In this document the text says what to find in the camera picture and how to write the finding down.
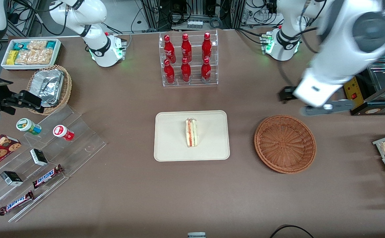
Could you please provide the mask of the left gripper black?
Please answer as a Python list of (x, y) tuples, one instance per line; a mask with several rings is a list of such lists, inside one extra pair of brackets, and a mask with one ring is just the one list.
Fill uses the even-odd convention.
[(294, 86), (283, 87), (278, 93), (278, 101), (281, 103), (288, 103), (291, 100), (296, 100), (297, 97), (294, 96), (295, 89), (296, 87)]

